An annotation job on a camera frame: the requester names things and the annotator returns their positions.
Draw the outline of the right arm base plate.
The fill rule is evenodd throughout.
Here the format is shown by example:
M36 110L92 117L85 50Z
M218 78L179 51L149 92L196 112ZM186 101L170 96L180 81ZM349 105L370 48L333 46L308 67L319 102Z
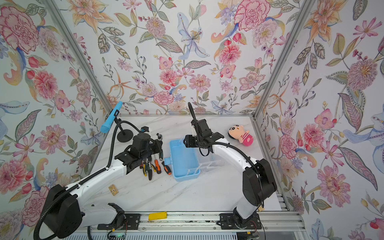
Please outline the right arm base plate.
M261 230L262 224L258 214L252 214L243 219L237 214L220 214L220 219L216 222L222 230Z

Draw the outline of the black handled wrench tool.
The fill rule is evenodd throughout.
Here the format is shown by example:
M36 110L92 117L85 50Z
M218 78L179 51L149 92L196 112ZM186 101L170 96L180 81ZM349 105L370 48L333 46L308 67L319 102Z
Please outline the black handled wrench tool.
M152 178L153 178L153 171L152 171L152 169L149 169L148 170L148 179L149 179L149 181L151 181Z

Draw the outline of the light blue plastic toolbox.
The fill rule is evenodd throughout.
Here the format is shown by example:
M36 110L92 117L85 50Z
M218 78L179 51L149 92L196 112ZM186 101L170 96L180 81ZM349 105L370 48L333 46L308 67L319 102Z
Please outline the light blue plastic toolbox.
M182 140L169 143L170 156L164 159L166 166L171 168L177 182L193 180L201 173L209 173L226 165L224 159L209 154L204 157L196 148L186 148Z

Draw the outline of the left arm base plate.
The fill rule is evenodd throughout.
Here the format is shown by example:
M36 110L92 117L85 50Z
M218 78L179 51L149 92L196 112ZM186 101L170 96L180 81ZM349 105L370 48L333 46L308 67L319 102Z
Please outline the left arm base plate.
M138 230L140 224L140 214L118 214L110 224L99 224L97 230Z

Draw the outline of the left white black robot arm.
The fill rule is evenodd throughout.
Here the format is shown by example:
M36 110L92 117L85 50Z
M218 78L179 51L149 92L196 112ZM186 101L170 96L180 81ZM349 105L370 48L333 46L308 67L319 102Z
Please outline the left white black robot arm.
M88 207L87 202L101 189L108 187L115 180L122 178L139 166L149 163L152 156L163 153L163 138L153 139L148 127L137 129L133 143L125 150L114 155L117 132L121 125L131 125L128 121L120 121L111 140L108 163L93 174L66 187L56 185L49 190L40 218L36 224L33 238L41 239L40 230L46 225L53 234L48 237L63 239L78 228L90 228L93 225L108 225L119 228L127 219L125 211L115 203L106 203Z

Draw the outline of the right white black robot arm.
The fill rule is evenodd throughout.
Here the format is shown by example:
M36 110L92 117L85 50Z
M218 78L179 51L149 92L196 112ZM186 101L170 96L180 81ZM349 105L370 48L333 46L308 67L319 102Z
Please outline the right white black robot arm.
M256 160L247 156L230 144L222 134L212 132L205 119L197 120L191 103L188 103L188 108L193 118L191 125L195 134L185 136L183 143L186 148L207 149L209 154L223 158L238 167L242 173L244 197L230 215L229 224L244 229L257 216L257 209L263 207L265 200L278 189L271 165L265 159Z

